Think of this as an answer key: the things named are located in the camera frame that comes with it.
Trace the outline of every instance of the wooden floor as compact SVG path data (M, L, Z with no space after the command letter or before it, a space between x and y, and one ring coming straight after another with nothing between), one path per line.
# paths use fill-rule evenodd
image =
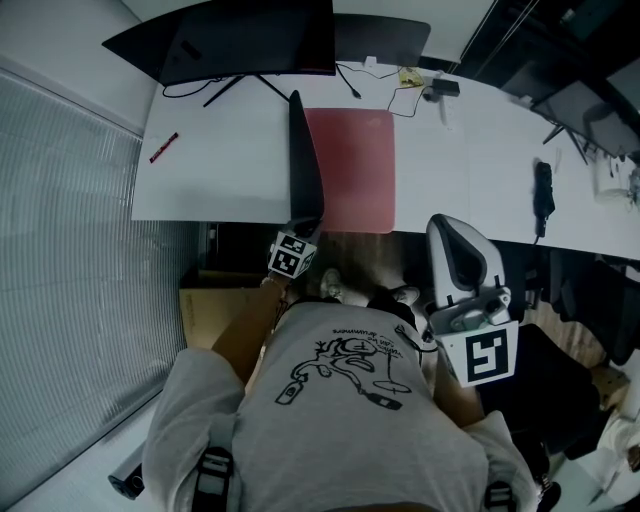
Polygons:
M432 299L432 288L425 235L325 234L306 279L298 285L298 293L317 295L322 274L332 267L341 272L347 304L365 306L376 286L389 289L403 284L418 286L422 297L413 309L418 329L426 327L423 310ZM537 310L528 311L523 323L540 326L564 352L587 368L605 358L600 343L588 329L575 322L562 322L547 303L541 302Z

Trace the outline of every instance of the shoe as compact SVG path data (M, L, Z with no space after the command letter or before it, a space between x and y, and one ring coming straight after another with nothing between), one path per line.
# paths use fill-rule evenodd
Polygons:
M391 295L396 302L411 306L420 298L420 290L415 286L401 286L391 290Z
M326 299L332 297L342 302L344 285L340 278L340 272L335 268L328 269L320 281L320 297Z

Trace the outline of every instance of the monitor base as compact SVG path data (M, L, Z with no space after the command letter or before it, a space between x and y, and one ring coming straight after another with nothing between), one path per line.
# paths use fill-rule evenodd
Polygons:
M287 98L284 94L282 94L278 89L276 89L276 87L273 84L269 83L261 75L241 75L241 76L235 77L233 80L231 80L231 82L229 82L222 89L220 89L217 93L215 93L204 105L202 105L202 107L203 108L207 107L208 105L213 103L216 99L218 99L220 96L222 96L225 92L227 92L229 89L231 89L234 85L236 85L240 80L242 80L246 76L255 76L258 80L260 80L267 87L269 87L269 89L271 89L276 94L278 94L281 98L283 98L287 103L289 102L289 98Z

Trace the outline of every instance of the black strap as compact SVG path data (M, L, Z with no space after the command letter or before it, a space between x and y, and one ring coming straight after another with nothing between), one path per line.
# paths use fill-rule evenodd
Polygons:
M207 448L198 463L193 512L225 511L233 458L224 448Z
M484 506L491 512L516 512L517 510L511 487L504 482L495 482L487 488Z

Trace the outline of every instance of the monitor stand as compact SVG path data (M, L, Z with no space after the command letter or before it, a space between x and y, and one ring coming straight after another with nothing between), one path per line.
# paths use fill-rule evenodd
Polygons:
M218 99L220 96L222 96L225 92L227 92L229 89L231 89L234 85L236 85L240 80L242 80L243 78L245 78L246 76L255 76L258 80L260 80L263 84L265 84L267 87L269 87L269 89L271 89L272 91L274 91L276 94L278 94L279 96L281 96L287 103L289 102L289 98L287 98L284 94L282 94L278 89L276 89L272 84L270 84L269 82L267 82L267 80L260 76L260 75L241 75L241 76L237 76L235 77L233 80L231 80L231 82L229 82L227 85L225 85L222 89L220 89L217 93L215 93L211 99L209 99L209 101L207 101L204 105L202 105L202 107L206 107L209 104L213 103L216 99Z
M565 126L561 126L561 125L556 125L556 127L552 130L552 132L547 136L546 139L544 139L544 142L542 143L543 145L546 144L547 142L549 142L551 139L553 139L556 135L562 133L563 131L567 132L567 135L569 135L569 138L571 139L571 142L573 142L573 145L576 147L576 149L578 150L578 153L580 153L580 156L582 157L582 160L584 160L585 165L589 165L589 162L587 161L587 157L585 156L585 152L587 150L587 148L589 147L589 143L587 142L585 144L585 148L581 148L580 144L578 143L578 139L576 139L575 134L569 130L568 128L566 128Z

